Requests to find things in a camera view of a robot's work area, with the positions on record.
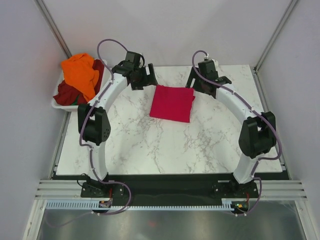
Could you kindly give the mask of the pink red t shirt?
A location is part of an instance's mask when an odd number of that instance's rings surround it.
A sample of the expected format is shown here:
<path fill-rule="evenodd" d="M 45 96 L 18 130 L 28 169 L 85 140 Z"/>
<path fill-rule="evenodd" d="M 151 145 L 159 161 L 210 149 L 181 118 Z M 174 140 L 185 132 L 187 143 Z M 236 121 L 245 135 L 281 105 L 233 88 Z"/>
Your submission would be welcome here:
<path fill-rule="evenodd" d="M 157 85 L 149 116 L 163 120 L 190 123 L 195 99 L 193 88 Z"/>

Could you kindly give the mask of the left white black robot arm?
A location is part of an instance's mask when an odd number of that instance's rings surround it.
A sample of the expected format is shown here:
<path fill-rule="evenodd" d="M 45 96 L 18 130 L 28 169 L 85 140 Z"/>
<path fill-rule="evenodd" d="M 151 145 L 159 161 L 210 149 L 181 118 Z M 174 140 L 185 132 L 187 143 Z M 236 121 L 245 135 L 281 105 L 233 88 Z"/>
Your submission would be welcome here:
<path fill-rule="evenodd" d="M 87 104 L 77 107 L 79 144 L 86 147 L 89 173 L 82 185 L 81 197 L 106 198 L 113 185 L 106 165 L 106 141 L 111 134 L 108 112 L 120 95 L 130 86 L 133 91 L 158 84 L 153 64 L 145 64 L 143 55 L 128 51 L 125 59 L 111 69 L 109 80 Z"/>

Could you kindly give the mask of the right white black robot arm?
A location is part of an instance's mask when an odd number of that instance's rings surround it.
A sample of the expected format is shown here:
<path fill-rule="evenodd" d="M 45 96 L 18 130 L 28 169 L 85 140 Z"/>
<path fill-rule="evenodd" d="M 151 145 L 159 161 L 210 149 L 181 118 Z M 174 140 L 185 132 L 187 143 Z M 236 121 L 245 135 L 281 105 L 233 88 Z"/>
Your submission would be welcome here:
<path fill-rule="evenodd" d="M 238 139 L 242 154 L 237 167 L 229 181 L 213 185 L 214 192 L 222 198 L 243 198 L 256 193 L 254 176 L 258 164 L 277 143 L 275 115 L 270 111 L 254 113 L 231 80 L 219 76 L 214 61 L 208 58 L 192 67 L 186 87 L 212 96 L 242 124 Z"/>

